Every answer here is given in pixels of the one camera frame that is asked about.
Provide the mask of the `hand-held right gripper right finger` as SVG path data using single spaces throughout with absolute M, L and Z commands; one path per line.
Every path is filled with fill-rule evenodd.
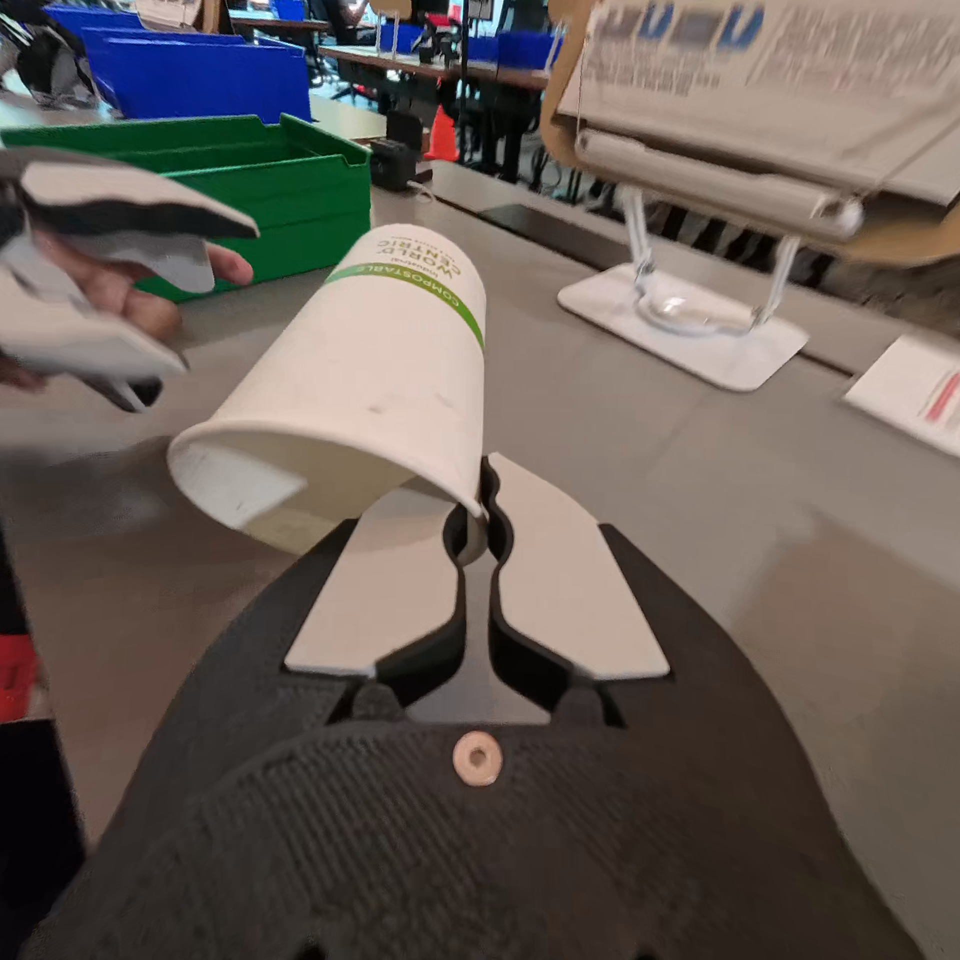
M 599 521 L 500 453 L 482 463 L 496 677 L 553 713 L 571 689 L 660 680 L 670 666 Z

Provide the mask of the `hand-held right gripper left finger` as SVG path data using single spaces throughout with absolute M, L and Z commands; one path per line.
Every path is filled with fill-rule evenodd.
M 444 685 L 466 649 L 460 505 L 400 488 L 356 522 L 284 658 L 291 673 L 377 682 L 402 704 Z

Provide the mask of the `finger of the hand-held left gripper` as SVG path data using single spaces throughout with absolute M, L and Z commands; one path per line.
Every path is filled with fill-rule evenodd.
M 135 264 L 188 294 L 213 290 L 209 243 L 260 236 L 250 215 L 124 163 L 30 159 L 18 197 L 35 221 L 80 253 Z

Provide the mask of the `green plastic bin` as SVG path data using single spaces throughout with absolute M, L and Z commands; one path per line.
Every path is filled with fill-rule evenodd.
M 2 148 L 126 163 L 245 214 L 257 238 L 213 242 L 246 259 L 253 284 L 335 266 L 371 225 L 369 152 L 293 115 L 3 124 Z

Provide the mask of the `white paper cup green band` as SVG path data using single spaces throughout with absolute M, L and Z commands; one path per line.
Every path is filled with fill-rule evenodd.
M 409 483 L 480 518 L 486 313 L 449 238 L 371 229 L 219 409 L 171 442 L 174 485 L 297 556 Z

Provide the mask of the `grey desk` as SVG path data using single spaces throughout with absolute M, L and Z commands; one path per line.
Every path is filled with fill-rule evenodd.
M 958 958 L 958 461 L 843 401 L 901 333 L 790 291 L 805 353 L 715 390 L 557 302 L 587 266 L 479 217 L 517 189 L 438 170 L 373 222 L 443 234 L 486 287 L 484 449 L 615 525 L 774 691 L 850 846 L 929 958 Z M 171 437 L 209 416 L 321 272 L 184 308 L 190 375 L 147 414 L 73 381 L 2 390 L 2 520 L 95 844 L 190 667 L 290 558 L 195 510 Z

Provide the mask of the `black desk panel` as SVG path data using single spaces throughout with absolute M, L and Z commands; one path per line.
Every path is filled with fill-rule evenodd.
M 626 244 L 520 203 L 488 208 L 477 216 L 499 230 L 597 272 L 631 260 Z

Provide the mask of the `person's left hand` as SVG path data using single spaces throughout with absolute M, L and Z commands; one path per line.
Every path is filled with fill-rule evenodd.
M 179 307 L 137 288 L 149 276 L 145 267 L 97 260 L 44 231 L 33 234 L 33 245 L 66 273 L 91 306 L 120 317 L 159 342 L 172 342 L 179 334 L 183 325 Z

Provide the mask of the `blue plastic bin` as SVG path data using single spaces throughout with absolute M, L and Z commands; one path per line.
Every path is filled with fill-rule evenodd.
M 77 37 L 102 100 L 138 121 L 287 114 L 312 121 L 304 50 L 265 38 L 148 30 L 132 12 L 50 4 Z

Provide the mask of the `black power cube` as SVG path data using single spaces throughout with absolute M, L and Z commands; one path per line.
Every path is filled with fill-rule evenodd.
M 372 139 L 367 149 L 371 185 L 391 193 L 407 191 L 416 179 L 418 151 L 390 138 Z

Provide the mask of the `long background table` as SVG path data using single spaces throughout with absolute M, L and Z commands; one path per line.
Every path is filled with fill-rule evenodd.
M 321 54 L 356 88 L 385 91 L 391 101 L 443 107 L 456 124 L 462 165 L 514 185 L 520 179 L 522 141 L 539 128 L 548 74 L 488 61 L 445 65 L 416 54 L 333 45 Z

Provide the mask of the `orange traffic cone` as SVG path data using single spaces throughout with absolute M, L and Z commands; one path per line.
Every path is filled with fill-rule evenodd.
M 440 104 L 430 127 L 427 149 L 423 154 L 426 162 L 460 161 L 458 130 L 453 118 Z

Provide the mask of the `laminated paper sheet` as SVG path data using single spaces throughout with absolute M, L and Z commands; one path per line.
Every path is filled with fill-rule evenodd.
M 902 335 L 843 395 L 857 411 L 959 457 L 959 351 L 952 342 Z

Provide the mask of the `printed instruction sheet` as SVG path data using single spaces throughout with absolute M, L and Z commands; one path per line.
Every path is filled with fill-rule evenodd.
M 958 2 L 606 2 L 558 111 L 799 179 L 958 198 Z

